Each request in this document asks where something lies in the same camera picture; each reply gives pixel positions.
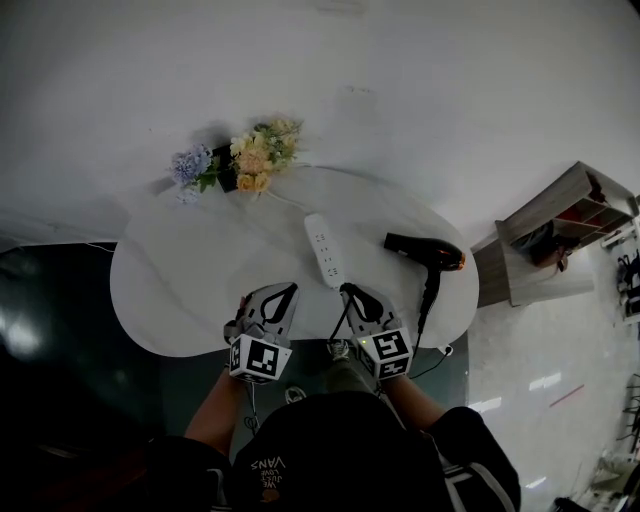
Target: shoe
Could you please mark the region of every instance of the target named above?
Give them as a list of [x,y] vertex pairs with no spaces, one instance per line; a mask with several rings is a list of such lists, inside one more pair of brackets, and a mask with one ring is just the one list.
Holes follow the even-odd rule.
[[298,386],[289,386],[284,392],[284,398],[288,404],[292,404],[304,400],[307,394]]
[[327,350],[334,361],[349,360],[349,343],[347,340],[331,340],[327,343]]

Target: dark floor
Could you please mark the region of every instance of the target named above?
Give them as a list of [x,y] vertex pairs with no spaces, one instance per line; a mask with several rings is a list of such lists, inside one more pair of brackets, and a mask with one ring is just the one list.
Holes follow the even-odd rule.
[[[111,257],[87,245],[0,254],[2,439],[5,463],[17,467],[18,488],[37,487],[51,468],[60,472],[68,466],[60,459],[122,452],[163,433],[181,434],[226,361],[226,352],[161,357],[133,342],[111,304]],[[417,381],[449,407],[464,405],[467,397],[466,336],[453,346],[452,356]],[[440,357],[420,349],[413,371]],[[323,392],[328,364],[321,342],[296,342],[282,379],[256,388],[258,415],[284,405],[289,383],[308,394]],[[250,437],[240,422],[234,448]]]

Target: flower arrangement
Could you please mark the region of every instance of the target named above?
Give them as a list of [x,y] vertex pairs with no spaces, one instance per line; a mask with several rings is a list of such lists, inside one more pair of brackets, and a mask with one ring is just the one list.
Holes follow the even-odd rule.
[[[233,137],[231,145],[212,150],[199,144],[185,153],[173,156],[171,173],[180,185],[178,199],[197,200],[196,188],[203,193],[223,177],[235,176],[235,188],[241,192],[262,193],[271,185],[274,174],[287,169],[295,159],[301,123],[275,119],[254,127],[251,134]],[[220,153],[228,152],[221,165]]]

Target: black t-shirt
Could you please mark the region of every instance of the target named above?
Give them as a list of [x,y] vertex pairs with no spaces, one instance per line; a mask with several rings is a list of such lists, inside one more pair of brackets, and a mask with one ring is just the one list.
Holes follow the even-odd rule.
[[[267,418],[233,467],[197,441],[154,440],[148,453],[149,491],[162,510],[204,511],[228,504],[234,510],[448,511],[453,507],[439,451],[452,464],[484,466],[519,509],[518,475],[479,414],[452,409],[428,434],[432,440],[406,431],[368,393],[311,396]],[[459,489],[467,510],[504,510],[480,479],[462,482]]]

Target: tiled floor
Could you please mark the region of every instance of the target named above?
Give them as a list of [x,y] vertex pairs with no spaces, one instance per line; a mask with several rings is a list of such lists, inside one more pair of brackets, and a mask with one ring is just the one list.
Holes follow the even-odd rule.
[[[524,511],[547,510],[556,496],[586,486],[597,457],[619,435],[625,385],[638,367],[637,328],[614,325],[615,259],[623,250],[588,250],[595,292],[479,310],[468,337],[455,342],[454,355],[419,381],[449,407],[466,403],[468,382],[468,402],[483,411],[521,476]],[[65,440],[73,434],[76,443],[97,439],[102,447],[105,428],[111,442],[123,439],[127,429],[138,438],[163,427],[180,434],[215,382],[224,354],[173,359],[140,349],[113,313],[109,267],[108,253],[86,246],[0,256],[0,335],[6,349],[0,374],[13,390],[14,416],[38,420],[31,423],[43,429],[55,418]],[[301,342],[295,354],[281,382],[257,389],[262,418],[284,403],[289,382],[321,392],[328,363],[324,347]],[[414,369],[430,367],[439,357],[421,350]],[[21,412],[34,410],[39,412],[31,416]],[[21,433],[42,436],[43,429]],[[236,449],[250,437],[242,424],[237,433]]]
[[520,474],[523,511],[547,510],[553,498],[584,489],[619,433],[639,357],[637,327],[614,325],[615,260],[632,247],[587,249],[595,292],[483,308],[469,329],[469,401]]

